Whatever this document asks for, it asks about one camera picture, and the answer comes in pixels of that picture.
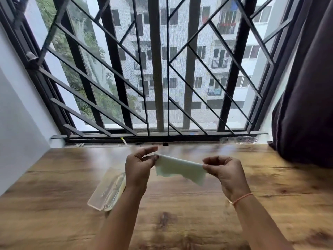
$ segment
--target wooden desk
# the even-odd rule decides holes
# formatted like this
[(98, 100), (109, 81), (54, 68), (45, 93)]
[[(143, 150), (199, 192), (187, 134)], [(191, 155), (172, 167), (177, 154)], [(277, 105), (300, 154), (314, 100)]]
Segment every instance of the wooden desk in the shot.
[[(85, 249), (105, 217), (87, 201), (108, 167), (135, 148), (52, 149), (0, 198), (0, 249)], [(239, 158), (254, 195), (296, 249), (333, 248), (333, 171), (292, 165), (266, 145), (173, 145), (164, 154), (200, 162)], [(130, 249), (250, 249), (220, 183), (203, 187), (152, 169)]]

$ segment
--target wood grain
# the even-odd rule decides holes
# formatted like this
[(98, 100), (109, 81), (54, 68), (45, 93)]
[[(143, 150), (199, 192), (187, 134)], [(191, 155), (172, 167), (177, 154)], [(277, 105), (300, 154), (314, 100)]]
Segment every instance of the wood grain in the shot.
[[(52, 149), (0, 198), (0, 249), (85, 249), (105, 220), (87, 201), (131, 148)], [(266, 145), (171, 145), (163, 154), (195, 162), (239, 158), (254, 195), (295, 249), (333, 248), (333, 171), (291, 164)], [(151, 171), (130, 249), (250, 249), (220, 183), (200, 187)]]

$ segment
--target orange string bracelet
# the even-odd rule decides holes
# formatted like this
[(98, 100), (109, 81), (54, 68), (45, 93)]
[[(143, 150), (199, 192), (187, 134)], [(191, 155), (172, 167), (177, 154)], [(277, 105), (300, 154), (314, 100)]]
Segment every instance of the orange string bracelet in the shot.
[(236, 199), (236, 201), (234, 201), (234, 202), (231, 202), (231, 201), (230, 201), (230, 202), (232, 203), (233, 206), (235, 206), (235, 204), (236, 204), (239, 200), (243, 199), (244, 197), (250, 196), (250, 195), (253, 195), (253, 194), (252, 194), (252, 193), (247, 193), (246, 195), (241, 196), (240, 198)]

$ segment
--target cleaning cloth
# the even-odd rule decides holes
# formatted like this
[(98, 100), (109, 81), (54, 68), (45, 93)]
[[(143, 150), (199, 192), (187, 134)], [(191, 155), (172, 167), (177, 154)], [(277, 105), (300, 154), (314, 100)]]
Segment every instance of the cleaning cloth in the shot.
[(203, 184), (206, 171), (202, 168), (202, 164), (162, 154), (158, 154), (158, 156), (159, 158), (155, 163), (157, 175), (163, 177), (182, 175), (200, 186)]

